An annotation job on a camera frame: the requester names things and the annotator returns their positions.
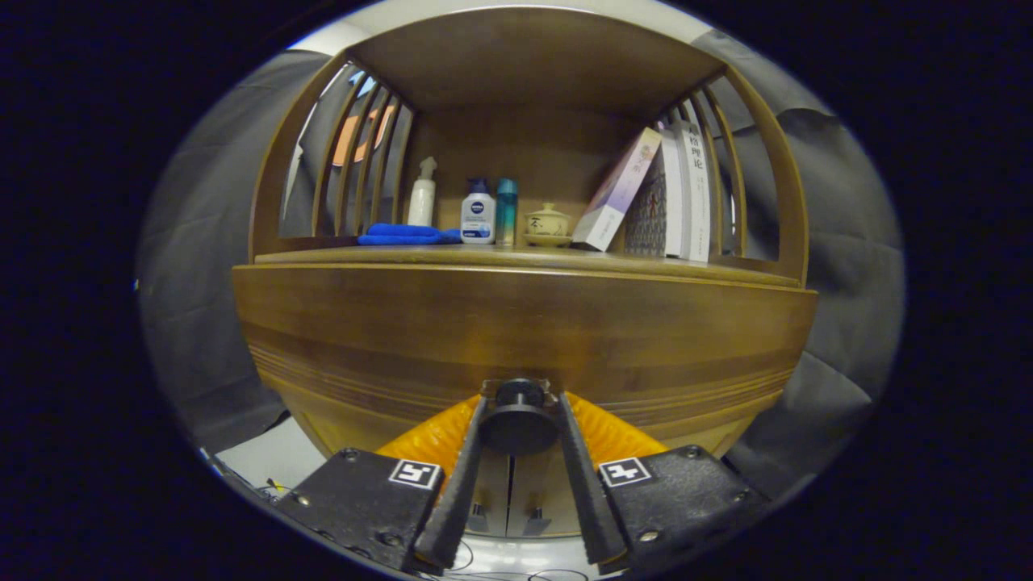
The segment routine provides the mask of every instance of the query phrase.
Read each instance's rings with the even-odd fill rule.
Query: book
[[[660,155],[653,159],[625,217],[624,250],[632,254],[681,257],[685,191],[675,132],[661,128]]]
[[[643,129],[596,190],[574,227],[575,244],[602,251],[609,247],[659,147],[660,133],[649,127]]]
[[[699,120],[695,111],[687,108],[688,120],[678,120],[672,128],[682,161],[685,208],[682,257],[700,263],[710,258],[711,189],[709,165],[703,153]]]

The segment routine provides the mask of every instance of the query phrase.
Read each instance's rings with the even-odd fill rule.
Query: cabinet door
[[[473,502],[466,522],[467,532],[506,536],[509,511],[510,457],[489,448],[481,451]]]
[[[553,446],[513,458],[506,537],[580,534],[563,452]]]

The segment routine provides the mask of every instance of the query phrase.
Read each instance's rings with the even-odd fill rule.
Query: saucer
[[[545,236],[544,234],[525,234],[524,240],[535,246],[566,246],[573,240],[569,236]]]

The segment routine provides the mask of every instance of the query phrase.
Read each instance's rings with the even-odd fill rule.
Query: black knob
[[[549,449],[559,435],[553,418],[542,409],[545,392],[529,379],[511,379],[499,387],[496,406],[478,429],[484,446],[523,456]]]

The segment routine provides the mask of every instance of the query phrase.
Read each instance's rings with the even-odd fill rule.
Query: bottle cap
[[[467,178],[470,182],[470,193],[488,193],[488,180],[484,178]]]
[[[427,159],[419,162],[419,179],[429,180],[431,175],[434,174],[434,170],[437,169],[438,162],[434,160],[433,157],[428,157]]]
[[[516,195],[518,191],[519,190],[516,188],[516,180],[510,180],[509,178],[502,178],[501,180],[499,180],[500,194],[511,193],[513,195]]]

